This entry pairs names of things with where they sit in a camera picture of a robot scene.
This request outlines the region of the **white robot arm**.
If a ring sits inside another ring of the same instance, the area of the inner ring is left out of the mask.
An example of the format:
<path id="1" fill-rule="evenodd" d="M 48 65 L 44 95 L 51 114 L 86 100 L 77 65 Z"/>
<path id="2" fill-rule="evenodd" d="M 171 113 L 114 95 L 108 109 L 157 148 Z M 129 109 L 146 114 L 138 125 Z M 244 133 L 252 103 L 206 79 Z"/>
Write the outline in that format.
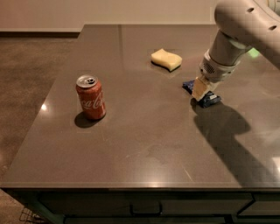
<path id="1" fill-rule="evenodd" d="M 231 75 L 252 48 L 280 68 L 280 0 L 220 0 L 214 20 L 219 30 L 192 90 L 198 101 Z"/>

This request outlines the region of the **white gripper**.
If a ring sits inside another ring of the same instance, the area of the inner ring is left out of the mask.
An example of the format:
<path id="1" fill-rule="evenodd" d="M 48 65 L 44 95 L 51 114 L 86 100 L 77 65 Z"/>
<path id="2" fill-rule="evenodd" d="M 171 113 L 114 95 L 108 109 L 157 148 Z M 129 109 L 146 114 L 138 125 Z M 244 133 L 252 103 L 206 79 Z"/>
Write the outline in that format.
<path id="1" fill-rule="evenodd" d="M 226 66 L 216 62 L 207 50 L 199 64 L 200 77 L 193 83 L 192 96 L 198 102 L 206 93 L 214 91 L 234 70 L 235 65 Z"/>

